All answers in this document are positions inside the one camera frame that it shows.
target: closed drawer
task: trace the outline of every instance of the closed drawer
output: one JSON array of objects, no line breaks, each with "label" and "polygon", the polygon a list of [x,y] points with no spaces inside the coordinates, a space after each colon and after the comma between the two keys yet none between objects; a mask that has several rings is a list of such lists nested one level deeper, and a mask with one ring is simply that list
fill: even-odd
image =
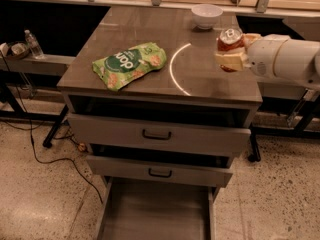
[{"label": "closed drawer", "polygon": [[250,130],[71,114],[79,141],[207,155],[238,156]]},{"label": "closed drawer", "polygon": [[214,189],[111,178],[93,239],[214,239]]},{"label": "closed drawer", "polygon": [[137,161],[89,155],[94,174],[198,186],[226,187],[232,171],[222,168]]}]

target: drawer handle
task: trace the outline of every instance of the drawer handle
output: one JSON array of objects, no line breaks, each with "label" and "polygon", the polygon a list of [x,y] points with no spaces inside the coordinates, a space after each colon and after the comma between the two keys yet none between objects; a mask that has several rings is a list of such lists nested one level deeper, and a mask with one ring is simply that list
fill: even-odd
[{"label": "drawer handle", "polygon": [[153,140],[170,140],[171,139],[171,132],[168,132],[167,136],[155,136],[147,133],[146,129],[142,130],[142,136],[146,139],[153,139]]},{"label": "drawer handle", "polygon": [[170,178],[172,176],[172,170],[169,171],[168,175],[165,175],[165,174],[155,174],[152,172],[152,169],[149,168],[149,175],[152,177]]}]

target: green chip bag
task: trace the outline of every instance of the green chip bag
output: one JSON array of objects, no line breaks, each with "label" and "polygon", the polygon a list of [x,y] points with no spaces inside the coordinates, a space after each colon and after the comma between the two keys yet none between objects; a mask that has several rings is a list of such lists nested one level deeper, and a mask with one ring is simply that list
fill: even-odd
[{"label": "green chip bag", "polygon": [[109,90],[118,91],[167,61],[165,51],[155,43],[145,43],[93,62],[93,71]]}]

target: speckled concrete floor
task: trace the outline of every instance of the speckled concrete floor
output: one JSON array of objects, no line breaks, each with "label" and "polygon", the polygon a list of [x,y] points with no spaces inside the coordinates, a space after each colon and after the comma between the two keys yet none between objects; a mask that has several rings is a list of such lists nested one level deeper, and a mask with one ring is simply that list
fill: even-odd
[{"label": "speckled concrete floor", "polygon": [[[34,100],[27,106],[54,111],[51,105],[39,103]],[[14,125],[29,127],[27,123]],[[33,130],[37,157],[41,161],[74,159],[80,172],[103,195],[101,178],[92,175],[86,153],[79,152],[73,142],[53,140],[52,148],[42,146],[50,127],[43,124]],[[68,126],[63,125],[56,137],[67,131]],[[257,139],[262,161],[248,162],[248,151],[244,151],[232,166],[230,184],[217,197],[216,240],[318,240],[320,140]],[[39,164],[30,131],[12,128],[3,121],[0,144],[0,239],[92,239],[102,206],[96,191],[72,163]]]}]

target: workbench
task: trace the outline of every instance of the workbench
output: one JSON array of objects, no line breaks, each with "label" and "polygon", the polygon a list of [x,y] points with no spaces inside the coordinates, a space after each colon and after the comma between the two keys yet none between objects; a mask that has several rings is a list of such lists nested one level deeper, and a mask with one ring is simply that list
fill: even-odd
[{"label": "workbench", "polygon": [[[190,10],[113,6],[58,83],[107,195],[95,239],[214,239],[214,200],[246,149],[262,98],[250,71],[214,61],[224,13],[200,30]],[[92,62],[155,42],[165,66],[115,92]]]}]

